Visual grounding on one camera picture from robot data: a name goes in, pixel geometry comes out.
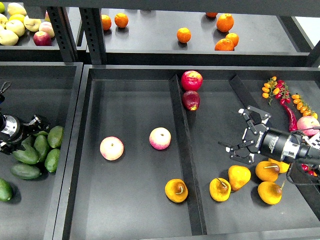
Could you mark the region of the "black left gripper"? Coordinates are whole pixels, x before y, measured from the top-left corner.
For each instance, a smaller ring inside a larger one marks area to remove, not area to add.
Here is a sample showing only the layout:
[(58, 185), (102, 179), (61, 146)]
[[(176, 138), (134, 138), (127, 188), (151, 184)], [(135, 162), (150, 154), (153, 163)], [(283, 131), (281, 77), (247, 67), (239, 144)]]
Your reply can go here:
[(0, 114), (0, 152), (6, 155), (22, 150), (22, 142), (31, 135), (50, 131), (49, 120), (35, 114), (30, 122), (16, 116)]

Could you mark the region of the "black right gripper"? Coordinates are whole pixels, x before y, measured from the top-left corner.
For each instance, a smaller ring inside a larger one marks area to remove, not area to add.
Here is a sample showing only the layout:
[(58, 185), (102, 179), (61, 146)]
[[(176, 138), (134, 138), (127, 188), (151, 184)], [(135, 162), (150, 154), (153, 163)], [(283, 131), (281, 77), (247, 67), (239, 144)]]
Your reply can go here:
[(298, 135), (267, 126), (271, 114), (249, 105), (238, 113), (244, 118), (247, 128), (242, 143), (230, 145), (219, 141), (225, 147), (231, 160), (252, 165), (254, 154), (260, 154), (279, 162), (291, 162), (304, 158), (304, 145)]

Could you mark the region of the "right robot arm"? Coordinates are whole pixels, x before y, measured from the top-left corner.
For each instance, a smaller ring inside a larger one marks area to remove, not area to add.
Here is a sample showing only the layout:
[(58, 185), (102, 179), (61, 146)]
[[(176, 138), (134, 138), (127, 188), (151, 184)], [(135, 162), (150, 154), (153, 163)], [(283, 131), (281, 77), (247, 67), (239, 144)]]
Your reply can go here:
[(249, 105), (238, 113), (246, 121), (241, 143), (230, 145), (219, 141), (232, 160), (251, 165), (255, 155), (288, 164), (320, 164), (320, 150), (303, 141), (297, 133), (288, 133), (267, 126), (271, 115)]

